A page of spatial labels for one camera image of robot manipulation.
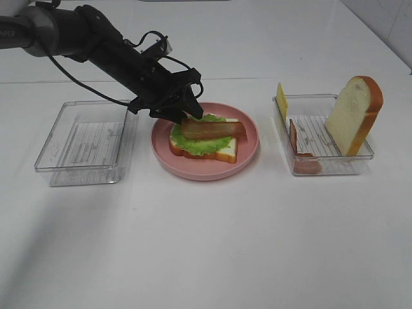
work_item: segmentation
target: bread crust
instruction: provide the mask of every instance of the bread crust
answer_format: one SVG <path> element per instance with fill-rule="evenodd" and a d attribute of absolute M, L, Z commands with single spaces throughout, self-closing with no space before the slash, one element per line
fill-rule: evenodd
<path fill-rule="evenodd" d="M 359 149 L 361 148 L 363 142 L 365 141 L 367 135 L 369 134 L 372 125 L 375 123 L 375 119 L 382 108 L 384 103 L 382 91 L 380 90 L 378 84 L 369 76 L 355 76 L 352 79 L 362 79 L 366 85 L 369 87 L 371 94 L 371 101 L 369 108 L 366 110 L 366 114 L 362 124 L 360 125 L 355 138 L 346 153 L 346 156 L 356 156 Z"/>
<path fill-rule="evenodd" d="M 184 156 L 186 158 L 191 158 L 191 159 L 211 159 L 211 160 L 227 162 L 230 164 L 236 163 L 237 156 L 233 157 L 225 153 L 215 152 L 211 154 L 205 154 L 203 156 L 194 156 L 193 154 L 188 153 L 186 150 L 183 150 L 182 148 L 179 148 L 173 145 L 170 139 L 169 139 L 169 147 L 170 147 L 172 154 L 174 154 L 175 156 Z"/>

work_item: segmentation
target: black cable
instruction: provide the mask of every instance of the black cable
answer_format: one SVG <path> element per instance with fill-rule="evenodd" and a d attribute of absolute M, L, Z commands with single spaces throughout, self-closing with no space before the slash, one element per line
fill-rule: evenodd
<path fill-rule="evenodd" d="M 89 86 L 86 85 L 86 84 L 83 84 L 81 81 L 79 81 L 78 79 L 76 79 L 72 74 L 70 74 L 69 72 L 67 72 L 67 71 L 60 65 L 60 63 L 58 63 L 58 62 L 56 61 L 56 59 L 55 59 L 55 58 L 51 55 L 51 53 L 49 52 L 49 50 L 48 50 L 47 46 L 45 45 L 45 43 L 43 42 L 43 40 L 42 40 L 38 35 L 36 35 L 36 39 L 37 39 L 37 42 L 39 42 L 39 44 L 40 44 L 41 48 L 43 49 L 43 51 L 45 52 L 45 54 L 47 55 L 47 57 L 48 57 L 48 58 L 53 62 L 53 64 L 54 64 L 59 70 L 61 70 L 61 71 L 63 72 L 63 74 L 65 74 L 65 76 L 67 76 L 72 82 L 74 82 L 75 84 L 79 85 L 80 87 L 83 87 L 83 88 L 86 89 L 86 90 L 89 90 L 90 92 L 93 92 L 94 94 L 96 94 L 96 95 L 100 96 L 101 98 L 104 98 L 104 99 L 106 99 L 106 100 L 108 100 L 108 101 L 111 101 L 111 102 L 113 102 L 113 103 L 116 103 L 116 104 L 119 104 L 119 105 L 122 105 L 122 106 L 126 106 L 126 107 L 129 106 L 129 104 L 124 103 L 124 102 L 119 101 L 119 100 L 116 100 L 116 99 L 114 99 L 114 98 L 108 97 L 107 95 L 104 95 L 103 93 L 101 93 L 101 92 L 93 89 L 92 87 L 89 87 Z"/>
<path fill-rule="evenodd" d="M 188 70 L 190 70 L 190 69 L 191 69 L 191 67 L 190 67 L 190 66 L 188 66 L 186 63 L 184 63 L 184 62 L 182 62 L 182 61 L 180 61 L 180 60 L 178 60 L 178 59 L 175 59 L 175 58 L 173 58 L 173 57 L 170 57 L 170 56 L 163 56 L 163 58 L 166 58 L 166 59 L 169 59 L 169 60 L 171 60 L 171 61 L 174 61 L 174 62 L 176 62 L 176 63 L 178 63 L 178 64 L 180 64 L 180 65 L 184 66 L 184 67 L 185 67 L 185 68 L 187 68 Z"/>
<path fill-rule="evenodd" d="M 169 60 L 171 60 L 171 61 L 174 61 L 174 62 L 176 62 L 176 63 L 178 63 L 178 64 L 180 64 L 180 65 L 182 65 L 182 66 L 184 66 L 185 68 L 187 68 L 188 70 L 190 70 L 191 69 L 191 67 L 190 66 L 188 66 L 186 63 L 184 63 L 183 61 L 180 61 L 180 60 L 178 60 L 178 59 L 175 59 L 175 58 L 173 58 L 173 57 L 170 57 L 170 56 L 163 56 L 163 58 L 166 58 L 166 59 L 169 59 Z M 199 94 L 198 95 L 196 95 L 194 98 L 198 98 L 198 97 L 200 97 L 202 94 L 203 94 L 203 90 L 204 90 L 204 88 L 203 88 L 203 84 L 201 83 L 201 82 L 199 82 L 199 86 L 200 86 L 200 92 L 199 92 Z"/>

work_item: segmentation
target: bread slice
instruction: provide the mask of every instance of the bread slice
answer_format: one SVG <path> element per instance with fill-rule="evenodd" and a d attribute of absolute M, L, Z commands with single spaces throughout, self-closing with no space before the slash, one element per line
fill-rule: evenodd
<path fill-rule="evenodd" d="M 325 123 L 343 156 L 358 153 L 382 105 L 382 92 L 372 78 L 355 76 L 348 81 Z"/>
<path fill-rule="evenodd" d="M 235 118 L 226 118 L 226 121 L 236 122 L 238 120 Z M 214 153 L 211 153 L 211 154 L 205 154 L 203 156 L 194 156 L 193 154 L 188 153 L 186 150 L 178 147 L 176 143 L 174 143 L 174 141 L 172 140 L 171 135 L 169 136 L 169 147 L 170 147 L 172 154 L 176 156 L 184 156 L 186 158 L 192 158 L 192 159 L 212 159 L 212 160 L 227 162 L 230 164 L 235 164 L 236 155 L 238 152 L 238 139 L 232 137 L 227 147 L 219 149 L 219 151 L 215 151 Z"/>

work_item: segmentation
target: plastic container with food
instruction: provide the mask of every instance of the plastic container with food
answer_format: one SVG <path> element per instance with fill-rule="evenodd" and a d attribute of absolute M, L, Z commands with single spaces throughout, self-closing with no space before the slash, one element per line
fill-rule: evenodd
<path fill-rule="evenodd" d="M 366 169 L 373 158 L 368 141 L 364 141 L 357 155 L 343 156 L 325 128 L 337 95 L 287 95 L 286 98 L 288 111 L 284 121 L 278 99 L 274 97 L 275 124 L 292 174 L 353 175 Z M 290 120 L 296 129 L 296 141 L 293 132 L 291 134 Z"/>

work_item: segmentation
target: sandwich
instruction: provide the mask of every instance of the sandwich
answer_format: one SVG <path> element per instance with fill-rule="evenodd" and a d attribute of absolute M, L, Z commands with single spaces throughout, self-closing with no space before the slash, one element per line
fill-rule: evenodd
<path fill-rule="evenodd" d="M 245 127 L 235 118 L 204 115 L 200 120 L 187 118 L 175 124 L 169 147 L 176 156 L 236 163 L 238 138 L 246 136 Z"/>

